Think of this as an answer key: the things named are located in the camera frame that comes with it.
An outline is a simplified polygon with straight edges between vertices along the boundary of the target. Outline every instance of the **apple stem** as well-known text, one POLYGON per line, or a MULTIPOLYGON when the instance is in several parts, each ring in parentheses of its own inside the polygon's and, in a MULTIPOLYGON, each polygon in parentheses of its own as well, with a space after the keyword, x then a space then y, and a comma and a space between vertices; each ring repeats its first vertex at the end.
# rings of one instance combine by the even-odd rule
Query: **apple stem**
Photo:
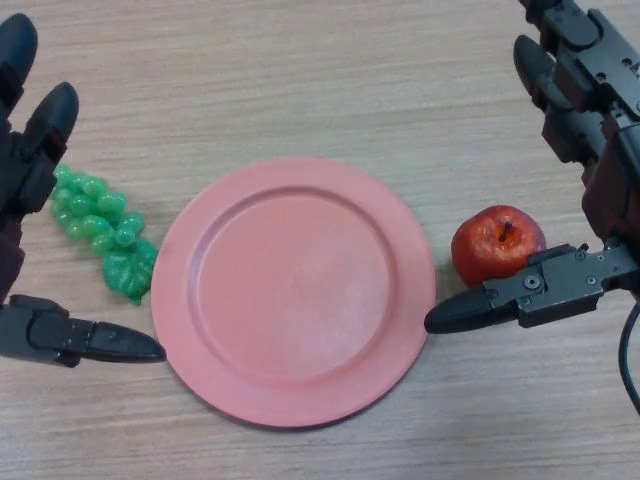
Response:
POLYGON ((507 239, 507 234, 511 231, 512 228, 513 228, 513 224, 511 222, 505 223, 504 226, 502 227, 502 233, 498 237, 498 240, 500 240, 501 242, 504 242, 507 239))

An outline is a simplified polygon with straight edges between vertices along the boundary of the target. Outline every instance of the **robotic hand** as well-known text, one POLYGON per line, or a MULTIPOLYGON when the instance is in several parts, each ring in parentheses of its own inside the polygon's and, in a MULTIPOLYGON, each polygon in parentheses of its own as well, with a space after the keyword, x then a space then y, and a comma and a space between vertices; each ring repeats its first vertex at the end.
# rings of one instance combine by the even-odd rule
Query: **robotic hand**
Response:
POLYGON ((78 116, 78 96, 61 83, 36 108, 24 133, 11 132, 8 117, 22 95, 37 49, 37 34, 24 15, 0 25, 0 355, 75 367, 81 358, 107 362, 166 359, 153 338, 110 323, 69 319, 52 302, 14 295, 24 252, 21 222, 42 209, 56 184, 53 170, 66 150, 78 116))
MULTIPOLYGON (((529 257, 510 278, 489 280, 436 306, 431 333, 453 333, 517 319, 533 327, 595 310, 613 289, 640 293, 640 55, 598 10, 573 0, 520 0, 540 44, 520 36, 513 57, 542 136, 560 161, 584 167, 582 209, 604 249, 562 245, 529 257)), ((620 341, 623 382, 640 414, 626 350, 636 306, 620 341)))

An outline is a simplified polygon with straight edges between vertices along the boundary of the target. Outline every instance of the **pink plate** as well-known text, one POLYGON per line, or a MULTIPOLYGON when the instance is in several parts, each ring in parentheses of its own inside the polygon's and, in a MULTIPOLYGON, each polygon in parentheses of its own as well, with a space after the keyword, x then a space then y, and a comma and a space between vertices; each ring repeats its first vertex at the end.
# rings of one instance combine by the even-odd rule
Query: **pink plate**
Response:
POLYGON ((435 272, 420 223, 384 184, 282 158, 184 209, 151 295, 169 362, 198 396, 251 423, 309 427, 362 410, 411 367, 435 272))

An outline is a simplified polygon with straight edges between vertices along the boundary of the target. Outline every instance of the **black robotic finger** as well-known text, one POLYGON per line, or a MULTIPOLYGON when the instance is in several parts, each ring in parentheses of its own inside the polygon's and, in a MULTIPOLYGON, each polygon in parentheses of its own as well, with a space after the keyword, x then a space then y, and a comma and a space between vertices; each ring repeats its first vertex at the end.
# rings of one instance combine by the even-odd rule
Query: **black robotic finger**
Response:
POLYGON ((533 104, 545 112, 547 106, 569 111, 571 103, 553 82, 554 60, 526 35, 520 35, 513 45, 513 63, 533 104))
POLYGON ((27 122, 22 149, 36 152, 42 148, 57 164, 76 124, 78 106, 78 94, 70 84, 63 82, 51 90, 27 122))
POLYGON ((42 209, 56 184, 55 166, 67 149, 66 143, 78 117, 78 95, 61 83, 40 102, 18 139, 18 155, 28 169, 18 194, 20 213, 42 209))
POLYGON ((542 136, 564 163, 595 163, 606 144, 602 115, 580 113, 554 82, 556 64, 535 41, 521 35, 513 46, 516 71, 531 100, 545 113, 542 136))
POLYGON ((0 24, 0 113, 9 115, 22 95, 38 48, 38 34, 23 14, 0 24))

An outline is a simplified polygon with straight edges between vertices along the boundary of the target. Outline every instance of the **plate rim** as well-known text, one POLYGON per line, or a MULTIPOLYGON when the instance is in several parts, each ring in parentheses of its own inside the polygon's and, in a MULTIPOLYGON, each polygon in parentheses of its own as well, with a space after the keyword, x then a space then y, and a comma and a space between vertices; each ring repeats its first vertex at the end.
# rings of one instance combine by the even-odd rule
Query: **plate rim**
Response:
MULTIPOLYGON (((422 289, 421 297, 419 299, 414 298, 415 296, 417 296, 417 293, 408 295, 410 301, 412 302, 410 304, 410 306, 413 307, 411 310, 416 309, 417 307, 415 305, 418 303, 424 304, 423 311, 421 312, 421 315, 423 318, 424 314, 427 313, 428 309, 435 304, 435 290, 436 290, 435 267, 434 267, 433 256, 431 253, 431 248, 427 240, 426 234, 422 229, 422 226, 420 225, 419 221, 416 219, 413 212, 411 212, 411 210, 406 206, 406 204, 404 204, 404 202, 395 194, 395 192, 393 192, 387 185, 382 183, 380 180, 351 165, 335 162, 333 160, 328 160, 320 157, 278 157, 270 161, 259 162, 259 163, 250 165, 248 167, 245 167, 243 169, 237 170, 235 172, 232 172, 231 174, 228 174, 222 177, 217 182, 214 182, 213 184, 209 185, 187 204, 187 206, 182 210, 182 212, 176 217, 176 219, 172 223, 159 250, 158 260, 156 261, 156 268, 154 270, 152 287, 151 287, 151 310, 152 310, 152 316, 153 316, 153 324, 154 324, 154 329, 156 331, 156 335, 158 336, 161 343, 163 344, 166 343, 165 340, 167 340, 168 338, 167 336, 168 335, 171 336, 170 335, 171 332, 168 331, 170 329, 169 327, 167 327, 166 324, 172 321, 176 322, 177 320, 171 320, 170 318, 172 317, 173 313, 171 312, 167 313, 165 311, 167 309, 167 305, 166 305, 167 292, 164 292, 163 290, 167 287, 165 287, 164 285, 161 285, 161 283, 163 282, 161 282, 159 278, 162 278, 163 275, 166 275, 166 273, 164 272, 167 269, 167 267, 172 267, 172 268, 169 268, 169 271, 171 271, 173 267, 175 267, 176 262, 185 263, 185 259, 186 259, 187 260, 186 263, 190 264, 191 259, 193 258, 193 255, 194 255, 195 246, 200 244, 202 239, 202 235, 199 238, 193 239, 192 247, 190 249, 188 248, 176 249, 172 245, 172 239, 175 236, 175 232, 177 230, 182 229, 183 224, 185 224, 185 222, 191 222, 190 217, 194 215, 191 214, 190 212, 194 212, 198 204, 200 204, 201 202, 209 201, 210 197, 212 198, 216 196, 224 197, 228 192, 230 192, 230 198, 235 197, 234 201, 228 200, 227 202, 221 202, 221 203, 226 203, 227 205, 226 206, 220 205, 219 208, 213 209, 214 213, 208 213, 209 215, 208 225, 202 226, 202 224, 200 224, 199 227, 192 228, 193 231, 198 231, 198 230, 206 231, 209 228, 209 225, 212 224, 214 221, 216 221, 216 219, 220 215, 224 214, 224 212, 228 211, 229 208, 232 208, 234 205, 242 201, 243 198, 251 194, 255 195, 256 185, 258 186, 262 185, 263 189, 266 188, 265 186, 271 185, 270 188, 275 189, 277 187, 278 182, 275 182, 276 185, 274 185, 274 180, 273 180, 273 178, 275 178, 274 176, 278 177, 279 181, 281 182, 284 181, 285 183, 291 183, 292 177, 299 178, 300 184, 294 185, 293 187, 296 187, 296 188, 308 187, 309 184, 311 183, 314 188, 320 188, 326 192, 337 195, 345 199, 349 203, 356 205, 359 209, 362 209, 362 211, 368 216, 367 220, 373 221, 374 224, 380 228, 379 233, 382 234, 386 242, 389 243, 389 248, 391 249, 390 253, 394 256, 395 262, 400 263, 400 266, 398 266, 397 268, 400 269, 401 278, 396 279, 400 283, 400 285, 396 287, 399 291, 399 294, 406 292, 407 290, 411 291, 412 289, 414 290, 418 289, 416 285, 403 284, 403 282, 406 282, 408 278, 411 279, 411 277, 416 277, 416 278, 420 276, 423 277, 425 285, 428 288, 422 289), (366 191, 364 193, 361 192, 362 194, 360 196, 357 196, 357 198, 353 198, 350 195, 350 193, 352 192, 348 189, 346 190, 347 193, 345 193, 344 180, 347 177, 351 179, 355 178, 358 181, 362 182, 362 184, 366 183, 365 185, 366 188, 363 187, 364 190, 366 191), (243 193, 242 191, 234 192, 234 188, 237 188, 238 185, 243 185, 243 184, 252 186, 252 188, 247 188, 247 191, 249 191, 248 194, 246 192, 243 193), (378 196, 374 195, 372 197, 369 197, 370 194, 372 193, 375 194, 376 192, 378 194, 380 194, 381 192, 385 194, 385 195, 380 195, 380 197, 384 197, 382 205, 380 205, 380 198, 378 196), (398 215, 392 215, 391 217, 403 217, 401 218, 401 221, 399 222, 399 224, 402 225, 404 223, 404 227, 405 228, 408 227, 411 230, 409 233, 407 233, 407 235, 410 234, 412 237, 411 239, 409 239, 411 240, 411 243, 409 246, 415 249, 414 253, 419 252, 423 256, 423 258, 419 258, 419 259, 416 259, 413 257, 404 258, 405 257, 404 251, 401 251, 400 253, 398 253, 398 251, 394 249, 394 246, 397 246, 398 241, 402 243, 403 239, 400 238, 398 240, 397 232, 395 232, 393 229, 391 232, 391 236, 393 238, 389 238, 390 233, 387 231, 387 229, 385 229, 385 226, 389 228, 389 225, 394 225, 395 223, 398 223, 397 222, 398 218, 395 218, 395 220, 391 219, 394 221, 387 219, 381 222, 380 219, 378 219, 376 215, 372 214, 372 212, 370 211, 371 210, 370 205, 362 205, 362 202, 358 201, 360 197, 364 199, 368 198, 369 200, 371 200, 371 203, 376 204, 377 207, 373 208, 374 211, 377 211, 379 209, 384 210, 387 208, 388 205, 393 205, 394 206, 393 208, 396 209, 395 213, 397 213, 398 215), (403 268, 405 269, 405 272, 409 271, 413 273, 410 273, 410 274, 403 273, 402 271, 403 268)), ((178 282, 177 287, 180 290, 179 295, 176 295, 176 297, 178 298, 183 296, 184 297, 189 296, 188 291, 184 291, 184 289, 186 289, 186 283, 188 282, 182 281, 182 285, 180 285, 180 281, 184 280, 184 275, 185 275, 184 270, 188 269, 188 266, 183 265, 182 269, 183 271, 179 272, 179 275, 175 275, 176 272, 173 272, 174 275, 172 276, 174 283, 178 282)), ((406 312, 401 311, 398 313, 398 315, 401 316, 403 313, 406 314, 406 312)), ((323 425, 327 423, 334 423, 341 419, 348 418, 358 413, 359 411, 366 409, 368 406, 374 404, 378 399, 384 397, 384 395, 388 393, 393 388, 393 386, 396 385, 400 381, 400 379, 409 371, 411 366, 415 363, 416 359, 418 358, 420 352, 422 351, 422 348, 427 338, 426 331, 424 331, 424 328, 422 327, 422 322, 423 322, 422 318, 416 319, 416 322, 419 324, 419 327, 420 327, 418 329, 418 334, 416 335, 415 334, 416 332, 412 332, 411 336, 407 336, 407 338, 409 339, 409 342, 407 342, 406 345, 405 344, 397 345, 397 347, 400 348, 399 352, 397 352, 397 355, 399 357, 396 357, 395 354, 394 356, 390 356, 388 354, 384 354, 384 352, 377 354, 378 356, 380 355, 382 356, 382 358, 376 359, 376 361, 380 363, 380 365, 377 365, 378 367, 388 368, 388 365, 385 365, 384 362, 381 362, 381 360, 385 360, 385 359, 391 362, 392 364, 394 364, 394 368, 392 369, 393 375, 392 374, 383 375, 385 376, 385 378, 387 378, 386 381, 380 381, 376 379, 375 382, 377 382, 377 388, 375 389, 372 389, 370 385, 361 385, 360 386, 361 389, 364 389, 367 392, 366 395, 363 394, 362 398, 356 401, 347 399, 347 401, 342 402, 342 405, 340 408, 336 407, 336 409, 333 410, 331 413, 325 413, 325 414, 322 414, 321 412, 314 410, 312 413, 308 415, 297 414, 295 416, 292 415, 291 417, 287 417, 286 415, 283 416, 281 413, 274 413, 274 412, 271 412, 270 415, 265 414, 264 412, 260 412, 259 409, 257 412, 255 411, 255 409, 254 411, 251 411, 251 409, 246 408, 246 406, 240 408, 238 407, 237 403, 235 405, 228 405, 228 402, 220 401, 219 395, 218 395, 218 398, 215 398, 216 397, 215 387, 214 388, 208 387, 206 385, 207 382, 205 382, 202 378, 198 378, 198 374, 194 374, 193 371, 189 371, 188 366, 186 366, 187 364, 191 364, 191 363, 202 364, 202 361, 211 362, 213 360, 213 362, 218 364, 217 365, 218 367, 222 367, 223 369, 224 368, 228 369, 228 365, 226 363, 221 362, 220 359, 218 359, 215 355, 211 354, 207 346, 204 345, 204 343, 206 342, 205 340, 197 339, 197 335, 196 335, 196 339, 198 340, 200 345, 206 351, 209 352, 210 356, 208 359, 201 358, 203 356, 203 353, 201 351, 193 352, 192 348, 189 349, 188 354, 185 354, 184 352, 182 353, 176 352, 176 349, 178 347, 176 347, 176 345, 171 342, 167 343, 167 345, 165 345, 165 348, 167 349, 169 364, 171 365, 172 369, 177 374, 177 376, 181 379, 181 381, 196 396, 201 398, 204 402, 211 405, 212 407, 224 412, 225 414, 238 418, 245 422, 249 422, 256 425, 262 425, 262 426, 284 427, 284 428, 313 427, 313 426, 323 425), (200 356, 200 358, 185 360, 185 355, 191 355, 191 354, 200 356)), ((398 334, 393 332, 392 325, 394 323, 398 324, 400 323, 400 321, 394 322, 392 320, 391 322, 385 322, 385 323, 391 324, 391 326, 387 326, 385 330, 392 330, 392 334, 397 336, 398 334)), ((193 326, 192 319, 189 320, 189 325, 190 326, 188 327, 188 329, 193 330, 194 326, 193 326)), ((184 338, 182 338, 181 340, 178 339, 177 343, 181 344, 183 347, 189 347, 190 345, 188 344, 185 345, 184 338)), ((371 355, 371 352, 368 352, 365 355, 365 359, 367 355, 371 355)), ((216 370, 216 373, 224 377, 223 372, 216 370)), ((254 393, 257 391, 256 390, 256 387, 258 387, 257 385, 251 384, 251 382, 247 383, 246 378, 243 379, 238 377, 239 377, 239 374, 238 372, 236 372, 235 382, 238 384, 235 385, 235 387, 237 389, 238 395, 247 395, 247 394, 250 395, 252 390, 254 393)), ((224 385, 225 382, 224 381, 219 382, 218 385, 220 384, 224 385)), ((330 402, 331 400, 334 400, 332 403, 333 404, 336 403, 335 398, 332 398, 330 395, 327 397, 328 398, 326 400, 328 402, 330 402)))

